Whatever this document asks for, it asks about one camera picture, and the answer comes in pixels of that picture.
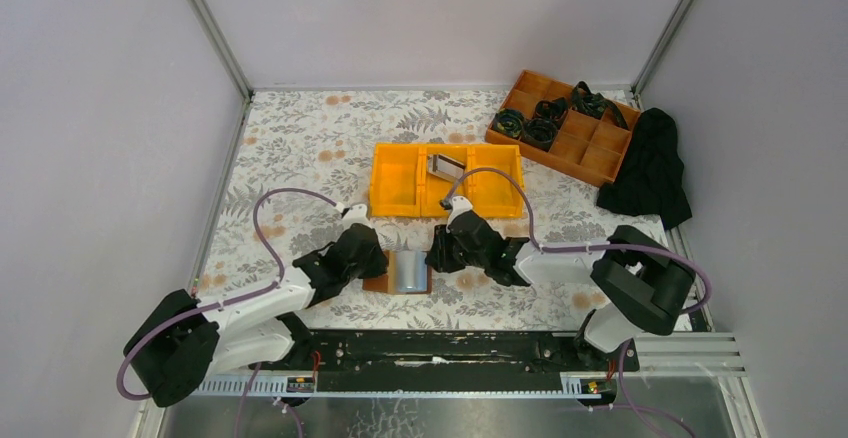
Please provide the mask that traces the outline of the brown leather card holder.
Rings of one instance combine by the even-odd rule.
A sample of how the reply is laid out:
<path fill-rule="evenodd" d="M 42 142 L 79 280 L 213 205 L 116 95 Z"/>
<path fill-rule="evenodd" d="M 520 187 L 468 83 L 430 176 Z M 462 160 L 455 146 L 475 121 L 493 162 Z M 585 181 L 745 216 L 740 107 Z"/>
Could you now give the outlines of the brown leather card holder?
<path fill-rule="evenodd" d="M 432 269 L 425 263 L 423 251 L 386 251 L 387 272 L 365 279 L 362 289 L 388 295 L 426 295 L 432 290 Z"/>

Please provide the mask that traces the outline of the loose dark floral tie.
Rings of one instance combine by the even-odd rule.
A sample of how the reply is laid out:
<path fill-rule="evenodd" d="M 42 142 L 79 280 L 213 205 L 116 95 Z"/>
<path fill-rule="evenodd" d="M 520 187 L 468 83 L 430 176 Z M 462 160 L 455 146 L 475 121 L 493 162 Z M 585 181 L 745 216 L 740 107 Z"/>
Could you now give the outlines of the loose dark floral tie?
<path fill-rule="evenodd" d="M 619 128 L 624 130 L 629 129 L 628 123 L 619 107 L 601 93 L 594 93 L 584 81 L 578 82 L 572 89 L 570 107 L 579 113 L 597 120 L 601 120 L 604 114 L 609 111 Z"/>

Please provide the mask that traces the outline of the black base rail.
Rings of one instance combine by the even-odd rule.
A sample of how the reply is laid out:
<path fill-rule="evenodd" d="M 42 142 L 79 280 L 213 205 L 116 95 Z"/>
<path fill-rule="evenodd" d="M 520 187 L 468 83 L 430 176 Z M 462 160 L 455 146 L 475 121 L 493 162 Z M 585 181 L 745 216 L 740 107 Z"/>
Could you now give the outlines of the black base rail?
<path fill-rule="evenodd" d="M 578 346 L 570 332 L 316 330 L 268 371 L 314 377 L 320 392 L 562 392 L 564 379 L 637 372 L 636 349 Z"/>

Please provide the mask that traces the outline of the yellow plastic bin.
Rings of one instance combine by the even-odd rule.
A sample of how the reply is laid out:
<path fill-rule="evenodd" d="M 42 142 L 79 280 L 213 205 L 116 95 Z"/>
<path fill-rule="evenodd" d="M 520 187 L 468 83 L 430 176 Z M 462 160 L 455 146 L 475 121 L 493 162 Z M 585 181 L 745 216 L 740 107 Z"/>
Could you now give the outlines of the yellow plastic bin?
<path fill-rule="evenodd" d="M 426 171 L 426 160 L 428 154 L 443 154 L 456 159 L 466 165 L 468 170 L 468 148 L 464 145 L 429 144 L 425 147 L 423 195 L 421 203 L 421 216 L 424 218 L 439 218 L 447 215 L 440 204 L 448 192 L 456 183 L 450 183 L 429 175 Z"/>
<path fill-rule="evenodd" d="M 377 217 L 421 216 L 420 144 L 378 143 L 374 149 L 369 205 Z"/>
<path fill-rule="evenodd" d="M 468 147 L 468 170 L 492 168 L 509 176 L 483 171 L 466 180 L 467 198 L 484 218 L 517 219 L 524 202 L 513 185 L 524 188 L 522 159 L 517 145 L 476 144 Z"/>

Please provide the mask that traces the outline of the wooden compartment tray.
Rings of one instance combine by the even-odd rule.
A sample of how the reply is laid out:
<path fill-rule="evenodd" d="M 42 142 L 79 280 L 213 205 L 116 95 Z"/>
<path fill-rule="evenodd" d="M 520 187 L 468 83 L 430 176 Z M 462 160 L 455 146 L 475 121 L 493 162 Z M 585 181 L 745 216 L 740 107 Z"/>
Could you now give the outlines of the wooden compartment tray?
<path fill-rule="evenodd" d="M 518 110 L 527 122 L 533 119 L 534 109 L 539 101 L 565 97 L 569 102 L 569 109 L 548 152 L 524 143 L 522 138 L 513 140 L 494 131 L 492 124 L 495 115 L 485 133 L 485 141 L 491 144 L 517 145 L 522 157 L 596 187 L 613 182 L 642 111 L 599 92 L 612 100 L 623 113 L 629 129 L 621 129 L 615 124 L 609 111 L 601 120 L 597 120 L 572 109 L 570 95 L 574 87 L 575 85 L 544 74 L 523 70 L 498 109 Z"/>

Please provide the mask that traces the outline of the rolled tie dark orange pattern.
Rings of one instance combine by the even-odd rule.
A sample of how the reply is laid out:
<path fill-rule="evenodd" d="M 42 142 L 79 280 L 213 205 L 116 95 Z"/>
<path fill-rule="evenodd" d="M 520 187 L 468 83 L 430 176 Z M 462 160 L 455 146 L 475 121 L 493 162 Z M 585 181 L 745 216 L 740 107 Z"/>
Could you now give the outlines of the rolled tie dark orange pattern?
<path fill-rule="evenodd" d="M 556 128 L 560 128 L 568 109 L 569 102 L 565 97 L 541 100 L 535 106 L 533 119 L 543 120 L 553 124 Z"/>

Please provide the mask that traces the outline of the black cloth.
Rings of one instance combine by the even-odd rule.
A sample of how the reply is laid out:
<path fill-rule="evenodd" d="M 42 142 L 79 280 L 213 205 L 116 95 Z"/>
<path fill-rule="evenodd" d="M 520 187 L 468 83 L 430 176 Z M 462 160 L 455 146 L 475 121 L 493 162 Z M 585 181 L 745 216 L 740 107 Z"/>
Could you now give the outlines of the black cloth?
<path fill-rule="evenodd" d="M 627 216 L 656 215 L 673 229 L 693 217 L 683 173 L 675 120 L 650 108 L 636 123 L 615 180 L 599 188 L 596 205 Z"/>

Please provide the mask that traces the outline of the rolled tie dark brown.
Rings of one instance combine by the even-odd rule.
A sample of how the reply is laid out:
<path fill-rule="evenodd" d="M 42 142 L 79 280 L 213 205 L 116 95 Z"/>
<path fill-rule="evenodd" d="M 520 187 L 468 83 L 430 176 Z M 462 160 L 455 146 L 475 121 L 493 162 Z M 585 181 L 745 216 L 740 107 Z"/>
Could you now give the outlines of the rolled tie dark brown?
<path fill-rule="evenodd" d="M 559 129 L 547 119 L 532 119 L 524 123 L 522 141 L 544 152 L 552 147 Z"/>

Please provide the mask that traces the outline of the rolled tie green yellow pattern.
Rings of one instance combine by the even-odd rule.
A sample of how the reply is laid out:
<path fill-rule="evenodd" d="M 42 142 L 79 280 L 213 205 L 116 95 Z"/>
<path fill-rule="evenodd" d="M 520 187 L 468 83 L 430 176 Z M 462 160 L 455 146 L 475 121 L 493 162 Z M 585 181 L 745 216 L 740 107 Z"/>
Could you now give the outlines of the rolled tie green yellow pattern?
<path fill-rule="evenodd" d="M 510 139 L 520 140 L 524 134 L 525 118 L 515 109 L 504 108 L 494 117 L 492 129 Z"/>

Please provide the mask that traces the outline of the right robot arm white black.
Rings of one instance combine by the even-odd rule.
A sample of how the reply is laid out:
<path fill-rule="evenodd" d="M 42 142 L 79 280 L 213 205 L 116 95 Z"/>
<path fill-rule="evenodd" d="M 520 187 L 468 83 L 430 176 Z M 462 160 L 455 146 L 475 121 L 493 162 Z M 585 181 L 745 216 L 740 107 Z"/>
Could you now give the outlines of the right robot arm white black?
<path fill-rule="evenodd" d="M 575 340 L 605 354 L 642 333 L 669 335 L 696 278 L 688 263 L 629 225 L 599 243 L 543 246 L 505 237 L 473 211 L 435 227 L 425 261 L 440 273 L 478 268 L 504 287 L 595 286 L 606 302 L 587 315 Z"/>

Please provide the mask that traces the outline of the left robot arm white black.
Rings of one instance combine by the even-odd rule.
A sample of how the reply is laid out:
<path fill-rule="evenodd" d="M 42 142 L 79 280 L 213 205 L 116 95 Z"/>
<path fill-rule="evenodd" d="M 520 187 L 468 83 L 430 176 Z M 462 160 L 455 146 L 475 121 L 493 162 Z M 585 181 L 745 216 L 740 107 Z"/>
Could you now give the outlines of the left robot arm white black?
<path fill-rule="evenodd" d="M 191 395 L 209 376 L 285 358 L 305 337 L 283 318 L 338 296 L 355 279 L 376 278 L 388 267 L 376 230 L 347 226 L 327 246 L 296 259 L 281 277 L 235 296 L 198 300 L 184 290 L 169 293 L 124 347 L 116 378 L 119 393 L 150 398 L 161 407 Z M 133 371 L 145 393 L 124 383 Z"/>

